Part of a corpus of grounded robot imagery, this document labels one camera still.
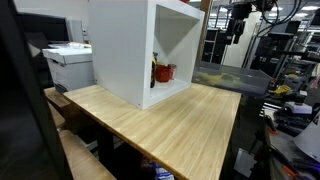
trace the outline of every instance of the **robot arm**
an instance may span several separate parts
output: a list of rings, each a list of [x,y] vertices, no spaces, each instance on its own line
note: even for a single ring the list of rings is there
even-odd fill
[[[249,17],[252,12],[252,5],[257,7],[257,11],[271,11],[276,0],[230,0],[233,5],[231,19],[229,21],[227,33],[228,39],[233,39],[234,44],[238,44],[240,36],[243,34],[245,27],[245,18]]]

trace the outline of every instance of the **workbench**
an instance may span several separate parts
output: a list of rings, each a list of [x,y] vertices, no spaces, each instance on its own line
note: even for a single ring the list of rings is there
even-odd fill
[[[219,179],[241,94],[192,84],[144,111],[99,85],[64,96],[178,179]]]
[[[44,94],[52,107],[65,119],[65,123],[63,124],[65,129],[69,129],[74,134],[77,134],[93,124],[90,118],[80,112],[74,104],[57,92],[54,87],[44,89]]]
[[[51,112],[54,124],[56,125],[56,128],[62,128],[63,125],[65,124],[64,118],[50,103],[48,103],[48,106],[49,106],[49,110]]]
[[[59,133],[74,180],[115,180],[116,178],[68,130]]]

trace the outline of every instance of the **white wall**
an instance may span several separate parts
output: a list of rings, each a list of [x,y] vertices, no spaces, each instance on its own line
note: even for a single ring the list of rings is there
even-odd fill
[[[88,27],[88,0],[14,0],[19,12],[66,17],[81,20]]]
[[[227,53],[224,59],[224,65],[233,66],[233,67],[241,67],[243,60],[246,56],[248,46],[250,44],[250,40],[252,37],[252,33],[254,31],[255,25],[259,22],[259,18],[261,13],[255,12],[251,13],[249,18],[245,19],[246,26],[243,34],[240,36],[240,40],[238,44],[232,44],[228,46]]]

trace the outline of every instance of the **ceiling light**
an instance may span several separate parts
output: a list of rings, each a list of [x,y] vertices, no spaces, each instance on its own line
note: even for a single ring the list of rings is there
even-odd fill
[[[303,7],[301,10],[304,10],[304,11],[314,11],[314,10],[317,10],[319,7],[317,6],[305,6]]]
[[[305,16],[308,16],[308,14],[307,13],[298,13],[295,16],[297,16],[297,17],[305,17]]]
[[[270,17],[277,16],[277,13],[270,13],[269,16],[270,16]]]
[[[226,8],[221,8],[220,11],[221,11],[221,12],[228,12],[228,9],[226,9]]]
[[[277,11],[277,7],[273,7],[271,11]]]

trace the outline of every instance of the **red object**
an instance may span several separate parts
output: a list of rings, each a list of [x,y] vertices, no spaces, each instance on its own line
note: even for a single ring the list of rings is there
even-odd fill
[[[295,178],[298,174],[295,174],[291,169],[289,169],[287,166],[282,166],[282,169],[291,177]]]
[[[278,131],[273,131],[271,128],[268,128],[269,133],[271,134],[278,134]]]
[[[157,66],[156,68],[156,80],[158,82],[168,82],[170,79],[171,68],[167,66]]]

